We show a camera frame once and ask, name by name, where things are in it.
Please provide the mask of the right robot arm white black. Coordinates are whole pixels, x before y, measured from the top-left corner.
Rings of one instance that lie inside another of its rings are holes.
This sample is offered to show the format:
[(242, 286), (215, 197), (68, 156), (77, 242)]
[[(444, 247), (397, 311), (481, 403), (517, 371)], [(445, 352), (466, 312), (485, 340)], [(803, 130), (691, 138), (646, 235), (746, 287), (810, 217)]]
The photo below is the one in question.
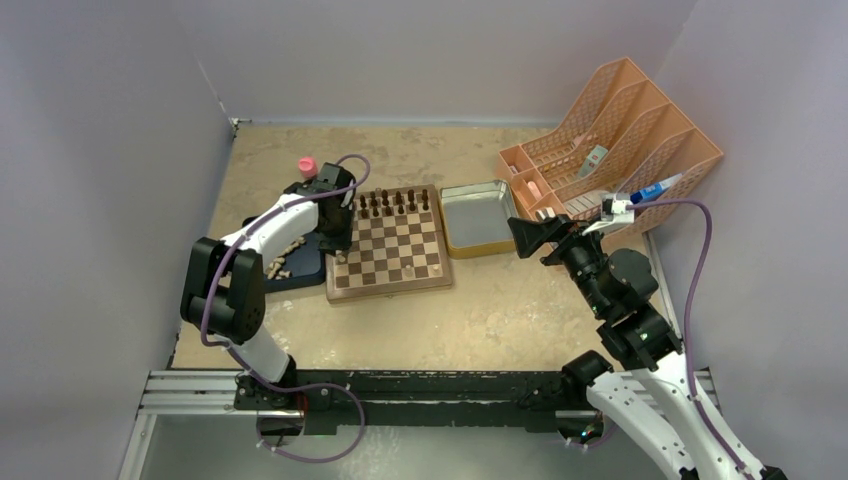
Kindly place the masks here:
[(566, 215), (507, 224), (520, 258), (552, 245), (541, 263), (565, 268), (601, 323), (604, 348), (623, 368), (614, 371), (595, 351), (569, 362), (561, 381), (569, 404), (602, 413), (668, 479), (784, 478), (741, 443), (695, 379), (682, 338), (650, 302), (659, 284), (644, 254), (607, 254), (601, 233)]

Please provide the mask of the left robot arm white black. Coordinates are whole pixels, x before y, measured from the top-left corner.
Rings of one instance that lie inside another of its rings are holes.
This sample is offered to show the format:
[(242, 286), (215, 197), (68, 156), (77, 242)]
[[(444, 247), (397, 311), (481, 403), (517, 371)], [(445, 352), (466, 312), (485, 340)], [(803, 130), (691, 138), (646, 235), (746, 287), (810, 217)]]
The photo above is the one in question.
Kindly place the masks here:
[(307, 386), (297, 381), (293, 357), (264, 325), (265, 271), (300, 237), (313, 233), (322, 253), (352, 243), (355, 176), (342, 161), (323, 164), (308, 180), (286, 187), (264, 213), (220, 239), (202, 237), (191, 247), (181, 304), (183, 321), (206, 347), (219, 347), (259, 383), (272, 408), (292, 405)]

